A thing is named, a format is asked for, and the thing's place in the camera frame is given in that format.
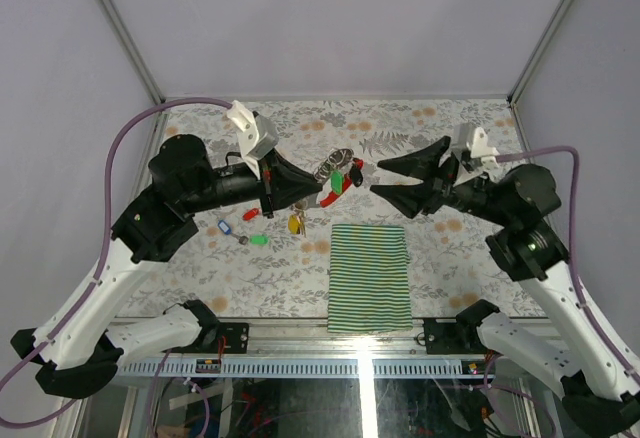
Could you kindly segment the red tagged key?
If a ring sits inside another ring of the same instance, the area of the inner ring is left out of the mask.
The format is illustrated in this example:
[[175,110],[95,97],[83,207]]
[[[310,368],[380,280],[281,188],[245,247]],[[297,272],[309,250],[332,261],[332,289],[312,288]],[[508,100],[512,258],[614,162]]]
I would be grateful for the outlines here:
[[242,219],[244,221],[251,221],[254,218],[258,217],[260,214],[261,210],[259,208],[252,208],[243,214]]

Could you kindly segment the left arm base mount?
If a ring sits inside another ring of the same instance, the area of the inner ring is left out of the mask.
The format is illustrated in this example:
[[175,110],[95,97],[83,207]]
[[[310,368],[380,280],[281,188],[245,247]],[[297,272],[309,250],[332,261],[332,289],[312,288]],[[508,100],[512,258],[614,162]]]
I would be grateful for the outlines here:
[[246,322],[224,322],[201,300],[187,300],[172,305],[163,314],[176,314],[178,309],[188,311],[200,326],[195,340],[184,346],[174,346],[173,353],[216,353],[220,356],[227,354],[246,354],[248,351],[250,325]]

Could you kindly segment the aluminium front rail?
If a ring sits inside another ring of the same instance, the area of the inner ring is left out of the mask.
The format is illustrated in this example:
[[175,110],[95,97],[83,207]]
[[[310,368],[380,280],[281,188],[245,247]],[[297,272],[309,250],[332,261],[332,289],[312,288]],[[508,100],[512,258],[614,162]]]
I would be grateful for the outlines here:
[[366,338],[373,341],[374,350],[382,355],[446,355],[444,334],[447,328],[455,327],[453,319],[420,318],[412,322],[410,330],[357,334],[331,333],[325,319],[231,318],[221,323],[248,327],[250,355],[347,355],[362,347]]

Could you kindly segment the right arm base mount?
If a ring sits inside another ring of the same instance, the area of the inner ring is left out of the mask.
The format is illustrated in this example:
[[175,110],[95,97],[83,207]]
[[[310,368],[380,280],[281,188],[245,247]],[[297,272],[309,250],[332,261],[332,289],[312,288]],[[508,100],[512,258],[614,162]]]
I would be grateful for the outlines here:
[[477,328],[499,311],[496,305],[480,299],[458,313],[453,321],[423,318],[422,331],[414,342],[432,355],[484,354],[488,349],[481,343]]

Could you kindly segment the red handled silver keyring carabiner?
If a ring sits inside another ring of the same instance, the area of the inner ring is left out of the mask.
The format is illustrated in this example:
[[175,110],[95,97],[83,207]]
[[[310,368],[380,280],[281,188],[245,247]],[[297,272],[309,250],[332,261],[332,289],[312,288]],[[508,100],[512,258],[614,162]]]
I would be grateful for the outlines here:
[[329,184],[330,191],[322,199],[315,198],[312,206],[327,208],[343,196],[350,187],[363,183],[364,161],[354,155],[350,148],[333,150],[314,172],[314,178],[321,184]]

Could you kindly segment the blue tagged key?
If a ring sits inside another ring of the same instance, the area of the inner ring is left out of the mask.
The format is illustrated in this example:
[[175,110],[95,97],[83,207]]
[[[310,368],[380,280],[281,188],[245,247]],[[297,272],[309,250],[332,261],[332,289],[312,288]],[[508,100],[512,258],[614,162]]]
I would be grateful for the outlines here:
[[225,234],[225,235],[231,235],[232,234],[232,228],[231,226],[224,220],[220,220],[217,223],[217,226],[219,228],[219,230]]

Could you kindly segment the green striped cloth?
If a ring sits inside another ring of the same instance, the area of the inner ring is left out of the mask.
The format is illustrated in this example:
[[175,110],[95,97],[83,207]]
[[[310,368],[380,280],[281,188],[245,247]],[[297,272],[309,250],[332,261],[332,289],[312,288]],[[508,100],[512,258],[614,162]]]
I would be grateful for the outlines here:
[[330,244],[328,331],[376,334],[411,329],[405,230],[336,224]]

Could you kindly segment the green tagged key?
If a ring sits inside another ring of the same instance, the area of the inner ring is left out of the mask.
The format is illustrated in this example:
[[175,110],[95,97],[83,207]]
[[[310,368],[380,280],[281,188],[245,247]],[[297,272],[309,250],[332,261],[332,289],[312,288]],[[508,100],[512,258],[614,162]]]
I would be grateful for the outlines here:
[[344,190],[345,176],[340,171],[333,171],[330,176],[331,191],[336,195],[341,195]]
[[269,239],[266,235],[241,235],[238,238],[238,242],[242,245],[253,244],[257,246],[264,246],[268,244]]

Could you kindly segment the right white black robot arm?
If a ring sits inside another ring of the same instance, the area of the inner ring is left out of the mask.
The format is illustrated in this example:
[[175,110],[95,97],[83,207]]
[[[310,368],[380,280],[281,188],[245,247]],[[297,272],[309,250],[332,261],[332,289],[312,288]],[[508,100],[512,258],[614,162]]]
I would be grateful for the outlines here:
[[486,300],[457,315],[458,345],[472,353],[485,347],[523,368],[589,436],[626,433],[639,422],[639,357],[587,292],[574,245],[547,224],[561,200],[550,170],[532,163],[535,155],[501,154],[484,132],[458,142],[445,136],[379,161],[379,168],[416,184],[370,189],[410,219],[449,207],[499,226],[486,239],[491,258],[540,306],[566,347],[519,328]]

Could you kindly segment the floral table mat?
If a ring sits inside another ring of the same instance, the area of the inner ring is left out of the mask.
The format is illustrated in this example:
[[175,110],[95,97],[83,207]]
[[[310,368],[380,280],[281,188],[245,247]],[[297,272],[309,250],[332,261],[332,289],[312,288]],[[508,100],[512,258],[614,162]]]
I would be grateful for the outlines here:
[[[515,317],[538,317],[539,306],[490,258],[485,243],[495,227],[448,208],[407,219],[370,191],[401,177],[377,163],[421,149],[462,123],[484,128],[492,145],[517,153],[522,144],[501,99],[331,100],[255,102],[276,124],[278,150],[314,171],[338,148],[364,161],[364,184],[326,209],[305,212],[306,235],[292,235],[289,211],[244,221],[247,205],[199,214],[198,233],[120,309],[123,318],[151,318],[189,299],[225,318],[324,318],[328,314],[332,227],[353,223],[405,230],[411,309],[417,317],[451,317],[479,299]],[[226,221],[231,235],[217,223]],[[267,245],[242,245],[241,235],[266,235]]]

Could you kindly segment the green tagged key on table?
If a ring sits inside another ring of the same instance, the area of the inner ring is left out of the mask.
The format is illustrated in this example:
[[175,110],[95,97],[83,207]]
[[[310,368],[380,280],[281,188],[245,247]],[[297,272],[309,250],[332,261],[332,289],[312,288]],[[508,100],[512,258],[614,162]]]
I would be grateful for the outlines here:
[[269,239],[266,235],[241,235],[238,238],[238,242],[242,245],[253,244],[257,246],[264,246],[268,244]]

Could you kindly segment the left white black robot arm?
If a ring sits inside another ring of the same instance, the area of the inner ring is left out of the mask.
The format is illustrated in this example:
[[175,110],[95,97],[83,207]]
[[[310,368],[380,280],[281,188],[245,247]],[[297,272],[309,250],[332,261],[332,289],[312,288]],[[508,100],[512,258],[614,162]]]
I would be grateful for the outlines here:
[[39,365],[35,379],[48,395],[87,398],[123,367],[162,351],[216,350],[220,322],[199,299],[132,325],[115,326],[112,320],[197,234],[196,213],[257,200],[270,217],[322,189],[276,150],[260,160],[257,173],[245,163],[214,168],[204,142],[191,134],[168,139],[149,170],[151,184],[115,221],[95,271],[46,324],[19,330],[11,339],[20,357]]

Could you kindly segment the yellow tagged keys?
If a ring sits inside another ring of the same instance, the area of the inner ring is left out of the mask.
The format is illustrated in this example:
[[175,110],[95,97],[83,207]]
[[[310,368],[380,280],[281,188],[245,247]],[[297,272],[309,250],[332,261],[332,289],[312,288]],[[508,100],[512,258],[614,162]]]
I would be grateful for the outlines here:
[[291,207],[291,215],[288,219],[287,227],[292,235],[306,235],[305,205],[302,202],[297,202]]

